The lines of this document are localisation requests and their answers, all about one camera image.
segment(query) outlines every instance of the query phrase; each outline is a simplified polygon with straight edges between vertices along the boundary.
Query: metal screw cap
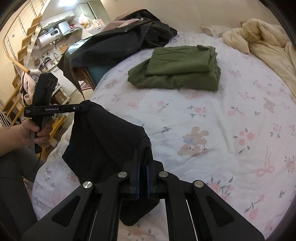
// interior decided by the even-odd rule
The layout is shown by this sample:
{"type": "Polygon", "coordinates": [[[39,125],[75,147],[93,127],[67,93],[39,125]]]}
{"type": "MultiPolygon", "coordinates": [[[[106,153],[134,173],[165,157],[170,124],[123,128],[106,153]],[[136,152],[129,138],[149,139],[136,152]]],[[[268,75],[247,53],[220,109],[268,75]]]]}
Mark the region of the metal screw cap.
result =
{"type": "Polygon", "coordinates": [[[90,188],[92,186],[92,183],[91,182],[85,182],[84,184],[83,184],[83,187],[84,188],[90,188]]]}
{"type": "Polygon", "coordinates": [[[126,172],[120,172],[118,173],[118,176],[121,177],[121,178],[124,178],[126,177],[128,174],[126,172]]]}
{"type": "Polygon", "coordinates": [[[203,182],[202,181],[195,181],[194,186],[196,186],[197,188],[202,188],[203,187],[203,182]]]}
{"type": "Polygon", "coordinates": [[[167,177],[168,176],[168,173],[165,172],[165,171],[162,171],[162,172],[159,173],[159,176],[160,177],[167,177]]]}

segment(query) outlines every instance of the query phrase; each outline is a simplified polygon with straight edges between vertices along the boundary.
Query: pink ribbon bow print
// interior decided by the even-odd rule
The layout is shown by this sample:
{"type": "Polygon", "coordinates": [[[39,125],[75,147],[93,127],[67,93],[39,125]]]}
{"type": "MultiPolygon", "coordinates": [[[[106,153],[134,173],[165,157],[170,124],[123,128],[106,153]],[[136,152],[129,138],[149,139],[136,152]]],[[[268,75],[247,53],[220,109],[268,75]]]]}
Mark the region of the pink ribbon bow print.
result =
{"type": "Polygon", "coordinates": [[[270,156],[271,152],[268,155],[268,146],[266,146],[266,155],[265,155],[265,162],[264,162],[264,169],[259,169],[257,171],[257,177],[262,177],[265,173],[273,173],[274,167],[270,165],[270,156]]]}

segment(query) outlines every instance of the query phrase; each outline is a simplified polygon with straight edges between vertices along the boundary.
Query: person's arm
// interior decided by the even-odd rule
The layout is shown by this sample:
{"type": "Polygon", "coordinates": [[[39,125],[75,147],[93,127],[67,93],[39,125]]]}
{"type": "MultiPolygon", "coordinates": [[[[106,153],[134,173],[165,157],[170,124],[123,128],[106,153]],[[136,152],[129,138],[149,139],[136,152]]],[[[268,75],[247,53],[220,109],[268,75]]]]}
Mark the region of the person's arm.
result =
{"type": "Polygon", "coordinates": [[[0,128],[0,156],[24,146],[29,147],[31,144],[31,131],[37,132],[36,144],[41,147],[48,147],[50,145],[49,134],[52,131],[52,120],[42,130],[29,119],[24,120],[17,126],[0,128]]]}

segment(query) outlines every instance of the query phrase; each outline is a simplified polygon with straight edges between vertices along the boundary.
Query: water heater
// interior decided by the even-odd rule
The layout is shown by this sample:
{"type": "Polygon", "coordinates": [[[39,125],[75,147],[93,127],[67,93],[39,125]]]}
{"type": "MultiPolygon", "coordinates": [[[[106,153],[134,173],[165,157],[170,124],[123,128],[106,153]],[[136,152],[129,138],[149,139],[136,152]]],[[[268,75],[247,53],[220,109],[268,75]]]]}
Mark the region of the water heater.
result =
{"type": "Polygon", "coordinates": [[[39,48],[43,48],[52,41],[55,41],[61,37],[61,32],[59,29],[55,28],[46,34],[41,35],[40,37],[37,38],[36,44],[38,45],[39,48]]]}

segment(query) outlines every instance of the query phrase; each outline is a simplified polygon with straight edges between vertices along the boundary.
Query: bed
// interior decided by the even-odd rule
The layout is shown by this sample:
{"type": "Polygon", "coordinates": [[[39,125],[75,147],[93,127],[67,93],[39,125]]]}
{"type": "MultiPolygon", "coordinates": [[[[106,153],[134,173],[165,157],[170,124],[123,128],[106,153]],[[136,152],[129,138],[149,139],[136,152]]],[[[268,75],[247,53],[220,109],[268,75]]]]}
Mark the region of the bed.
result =
{"type": "MultiPolygon", "coordinates": [[[[128,71],[153,50],[111,69],[91,100],[144,127],[155,160],[179,179],[206,182],[267,238],[296,193],[296,106],[289,88],[263,61],[206,34],[180,33],[167,46],[211,45],[221,68],[216,93],[190,89],[136,89],[128,71]],[[192,139],[199,138],[195,145],[192,139]]],[[[38,219],[80,185],[63,161],[71,127],[36,176],[32,204],[38,219]]],[[[120,223],[118,240],[168,240],[165,205],[131,227],[120,223]]]]}

